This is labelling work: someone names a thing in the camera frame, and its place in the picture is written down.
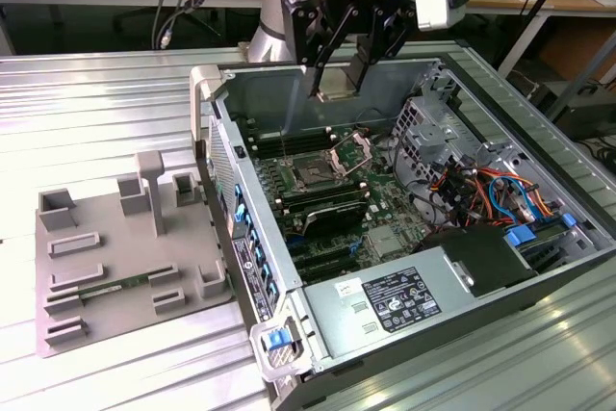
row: aluminum extrusion table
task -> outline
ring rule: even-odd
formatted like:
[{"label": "aluminum extrusion table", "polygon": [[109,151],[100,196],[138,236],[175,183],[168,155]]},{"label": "aluminum extrusion table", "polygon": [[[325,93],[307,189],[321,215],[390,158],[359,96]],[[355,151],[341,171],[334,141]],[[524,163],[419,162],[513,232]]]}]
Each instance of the aluminum extrusion table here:
[{"label": "aluminum extrusion table", "polygon": [[[472,50],[454,42],[407,47],[451,53],[616,214],[609,176],[580,163],[587,158],[564,138],[542,140],[548,122],[521,112],[522,97]],[[163,152],[163,181],[180,171],[196,173],[189,71],[240,58],[235,49],[219,49],[0,63],[0,403],[29,410],[269,408],[236,302],[50,359],[34,354],[36,192],[62,185],[75,198],[110,193],[116,176],[133,169],[132,154],[146,149]],[[500,128],[487,116],[477,114],[472,122],[498,137]],[[535,307],[312,409],[614,409],[615,283],[613,260]]]}]

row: power supply label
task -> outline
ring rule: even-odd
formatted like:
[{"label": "power supply label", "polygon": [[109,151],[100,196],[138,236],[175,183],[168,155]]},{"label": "power supply label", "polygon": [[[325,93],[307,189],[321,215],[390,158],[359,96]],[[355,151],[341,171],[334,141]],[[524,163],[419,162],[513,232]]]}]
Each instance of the power supply label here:
[{"label": "power supply label", "polygon": [[261,285],[260,270],[250,258],[250,250],[245,240],[233,241],[233,247],[235,247],[240,267],[242,267],[246,288],[255,312],[260,321],[267,321],[271,318],[271,310],[268,298]]},{"label": "power supply label", "polygon": [[415,267],[374,279],[362,286],[387,332],[396,332],[441,313],[441,308]]}]

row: motherboard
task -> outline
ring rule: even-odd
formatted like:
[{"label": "motherboard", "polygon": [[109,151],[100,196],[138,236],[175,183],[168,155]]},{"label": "motherboard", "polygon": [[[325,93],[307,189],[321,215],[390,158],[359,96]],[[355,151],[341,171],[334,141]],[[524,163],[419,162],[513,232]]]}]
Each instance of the motherboard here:
[{"label": "motherboard", "polygon": [[263,191],[307,284],[404,257],[430,231],[393,174],[391,153],[367,131],[326,129],[253,146]]}]

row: chip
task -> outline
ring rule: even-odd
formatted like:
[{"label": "chip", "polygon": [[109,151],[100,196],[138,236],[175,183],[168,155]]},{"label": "chip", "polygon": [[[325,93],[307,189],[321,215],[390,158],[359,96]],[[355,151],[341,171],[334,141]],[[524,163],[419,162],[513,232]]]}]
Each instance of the chip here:
[{"label": "chip", "polygon": [[402,250],[402,244],[389,225],[373,228],[368,232],[368,238],[381,258]]},{"label": "chip", "polygon": [[295,159],[294,174],[304,185],[335,180],[331,166],[322,159]]}]

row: blue clip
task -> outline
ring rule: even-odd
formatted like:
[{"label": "blue clip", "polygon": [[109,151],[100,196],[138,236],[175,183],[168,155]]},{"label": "blue clip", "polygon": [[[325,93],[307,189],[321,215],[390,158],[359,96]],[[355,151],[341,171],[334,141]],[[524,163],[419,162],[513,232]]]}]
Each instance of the blue clip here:
[{"label": "blue clip", "polygon": [[271,331],[266,338],[266,347],[269,351],[289,346],[292,343],[293,339],[291,338],[291,332],[289,332],[289,329],[277,329],[275,331]]},{"label": "blue clip", "polygon": [[273,281],[269,283],[269,291],[271,292],[271,298],[274,303],[278,301],[278,288],[276,288],[276,283]]},{"label": "blue clip", "polygon": [[520,225],[515,228],[511,228],[507,233],[507,240],[515,246],[528,243],[529,241],[536,240],[535,234],[528,228],[528,225]]},{"label": "blue clip", "polygon": [[568,213],[562,215],[562,221],[564,221],[565,225],[567,225],[569,228],[573,228],[578,224],[576,218]]},{"label": "blue clip", "polygon": [[254,254],[257,257],[257,265],[261,267],[266,259],[266,254],[264,254],[263,249],[258,245],[254,250]]},{"label": "blue clip", "polygon": [[261,270],[261,278],[267,283],[271,278],[271,270],[268,264],[263,265],[263,269]]},{"label": "blue clip", "polygon": [[240,223],[242,220],[244,220],[245,213],[246,213],[246,206],[244,206],[243,204],[240,204],[238,206],[238,210],[235,212],[235,221],[237,223]]}]

